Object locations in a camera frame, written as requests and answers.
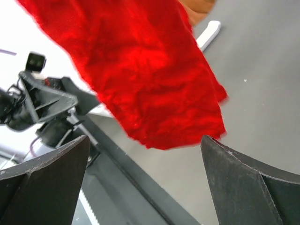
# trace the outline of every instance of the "gray floor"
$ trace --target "gray floor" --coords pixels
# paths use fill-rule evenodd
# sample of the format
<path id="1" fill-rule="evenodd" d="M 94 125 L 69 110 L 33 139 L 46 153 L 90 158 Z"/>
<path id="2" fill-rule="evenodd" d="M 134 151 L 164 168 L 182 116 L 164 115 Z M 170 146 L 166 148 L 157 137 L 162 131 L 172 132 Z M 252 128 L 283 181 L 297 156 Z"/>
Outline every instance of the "gray floor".
<path id="1" fill-rule="evenodd" d="M 223 28 L 205 54 L 230 101 L 222 106 L 222 142 L 267 164 L 300 174 L 300 1 L 219 0 L 209 20 Z M 217 225 L 199 147 L 146 150 L 114 119 L 98 125 L 204 225 Z"/>

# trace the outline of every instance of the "wire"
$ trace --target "wire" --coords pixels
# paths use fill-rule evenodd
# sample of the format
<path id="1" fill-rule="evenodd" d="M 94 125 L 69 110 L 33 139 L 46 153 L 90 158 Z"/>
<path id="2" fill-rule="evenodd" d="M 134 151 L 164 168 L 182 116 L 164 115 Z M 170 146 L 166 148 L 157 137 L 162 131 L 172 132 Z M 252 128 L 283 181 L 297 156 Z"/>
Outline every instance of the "wire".
<path id="1" fill-rule="evenodd" d="M 33 141 L 30 143 L 29 151 L 30 151 L 30 153 L 32 154 L 32 156 L 33 156 L 34 158 L 36 158 L 36 157 L 38 157 L 38 156 L 37 156 L 36 153 L 34 152 L 33 146 L 34 146 L 34 144 L 37 142 L 37 140 L 39 140 L 39 139 L 40 139 L 39 137 L 36 137 L 36 138 L 33 139 Z"/>

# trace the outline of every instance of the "red cloth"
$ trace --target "red cloth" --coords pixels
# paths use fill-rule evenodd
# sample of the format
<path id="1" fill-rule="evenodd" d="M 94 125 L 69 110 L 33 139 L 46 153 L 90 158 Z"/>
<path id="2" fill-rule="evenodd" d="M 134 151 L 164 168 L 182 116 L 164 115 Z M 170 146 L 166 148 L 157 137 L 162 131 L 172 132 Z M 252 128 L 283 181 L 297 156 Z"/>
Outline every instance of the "red cloth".
<path id="1" fill-rule="evenodd" d="M 18 0 L 128 136 L 162 150 L 225 133 L 227 97 L 177 0 Z"/>

